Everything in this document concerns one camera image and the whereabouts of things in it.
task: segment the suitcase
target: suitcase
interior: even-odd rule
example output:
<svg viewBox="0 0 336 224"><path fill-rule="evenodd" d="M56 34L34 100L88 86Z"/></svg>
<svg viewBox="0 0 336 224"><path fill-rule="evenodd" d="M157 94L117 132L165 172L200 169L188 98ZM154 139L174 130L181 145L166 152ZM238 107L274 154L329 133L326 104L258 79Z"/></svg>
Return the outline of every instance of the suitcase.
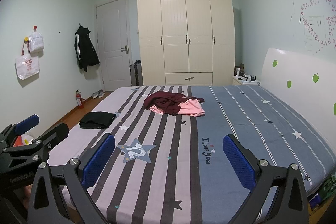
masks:
<svg viewBox="0 0 336 224"><path fill-rule="evenodd" d="M129 66L129 70L131 72L132 86L143 86L141 61L136 60L134 64Z"/></svg>

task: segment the maroon shirt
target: maroon shirt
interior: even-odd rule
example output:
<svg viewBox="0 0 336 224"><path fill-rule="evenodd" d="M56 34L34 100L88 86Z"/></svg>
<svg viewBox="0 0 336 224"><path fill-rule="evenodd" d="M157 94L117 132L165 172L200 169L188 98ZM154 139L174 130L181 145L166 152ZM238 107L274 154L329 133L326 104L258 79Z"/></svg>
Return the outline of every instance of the maroon shirt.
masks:
<svg viewBox="0 0 336 224"><path fill-rule="evenodd" d="M181 109L179 104L189 99L197 99L199 102L204 102L204 99L189 97L181 93L157 91L149 95L143 102L143 105L146 109L149 109L151 106L155 105L167 114L176 115Z"/></svg>

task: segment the headboard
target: headboard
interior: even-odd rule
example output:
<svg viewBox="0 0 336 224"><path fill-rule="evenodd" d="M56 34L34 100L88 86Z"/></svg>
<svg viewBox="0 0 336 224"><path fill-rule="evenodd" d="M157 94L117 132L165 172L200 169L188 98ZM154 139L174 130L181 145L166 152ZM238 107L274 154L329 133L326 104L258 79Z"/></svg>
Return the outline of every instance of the headboard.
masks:
<svg viewBox="0 0 336 224"><path fill-rule="evenodd" d="M269 48L261 87L300 113L336 153L336 64Z"/></svg>

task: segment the clothing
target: clothing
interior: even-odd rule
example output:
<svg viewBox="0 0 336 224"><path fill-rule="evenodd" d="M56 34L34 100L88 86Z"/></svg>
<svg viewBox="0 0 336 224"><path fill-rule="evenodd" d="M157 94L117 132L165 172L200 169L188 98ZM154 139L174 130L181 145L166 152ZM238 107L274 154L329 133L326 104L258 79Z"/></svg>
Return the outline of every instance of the clothing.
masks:
<svg viewBox="0 0 336 224"><path fill-rule="evenodd" d="M115 117L114 113L89 112L81 118L79 125L81 128L109 128Z"/></svg>
<svg viewBox="0 0 336 224"><path fill-rule="evenodd" d="M172 93L167 91L157 91L152 95L149 95L143 102L146 109L155 105L167 114L176 115L179 113L181 107L180 103L184 103L189 99L198 100L199 102L204 102L204 99L189 97L182 93Z"/></svg>
<svg viewBox="0 0 336 224"><path fill-rule="evenodd" d="M197 99L189 99L184 103L180 103L179 106L181 107L181 109L178 112L178 114L189 115L194 117L202 116L205 114L205 111L203 110ZM155 105L151 106L149 109L157 114L165 113L162 109L157 108Z"/></svg>
<svg viewBox="0 0 336 224"><path fill-rule="evenodd" d="M90 31L88 28L79 26L75 39L75 50L79 69L84 69L84 71L87 71L88 66L94 66L100 63L89 34Z"/></svg>

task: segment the bed sheet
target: bed sheet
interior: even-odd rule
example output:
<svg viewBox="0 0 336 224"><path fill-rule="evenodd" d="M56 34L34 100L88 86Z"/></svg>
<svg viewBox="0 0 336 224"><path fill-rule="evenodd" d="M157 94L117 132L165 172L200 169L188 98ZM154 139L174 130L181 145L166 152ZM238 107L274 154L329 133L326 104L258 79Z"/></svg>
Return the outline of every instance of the bed sheet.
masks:
<svg viewBox="0 0 336 224"><path fill-rule="evenodd" d="M204 98L205 115L155 114L144 99L158 90ZM228 223L249 193L222 150L234 134L258 159L288 167L297 163L307 195L335 167L335 155L291 107L258 86L145 86L120 88L94 111L116 113L106 130L76 125L50 152L49 165L65 164L95 145L103 133L116 148L96 185L88 189L111 223ZM268 211L272 189L258 216ZM67 188L63 194L71 206Z"/></svg>

